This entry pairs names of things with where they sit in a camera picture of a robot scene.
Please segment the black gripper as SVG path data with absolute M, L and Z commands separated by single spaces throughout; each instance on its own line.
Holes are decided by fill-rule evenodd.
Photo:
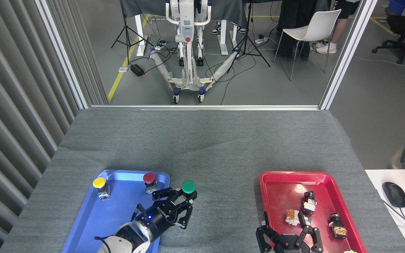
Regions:
M 302 232 L 295 234 L 282 234 L 276 232 L 269 224 L 268 213 L 264 211 L 264 220 L 256 230 L 257 242 L 261 253 L 323 253 L 320 230 L 307 224 L 304 214 L 298 213 L 298 219 Z M 309 234 L 313 245 L 309 247 L 304 239 Z M 274 248 L 265 241 L 265 235 L 274 243 Z
M 193 201 L 198 197 L 197 191 L 186 193 L 182 189 L 160 189 L 152 194 L 153 205 L 145 209 L 142 204 L 137 204 L 135 221 L 146 227 L 150 240 L 156 240 L 174 224 L 181 229 L 186 229 L 193 211 Z M 179 197 L 184 200 L 175 203 Z

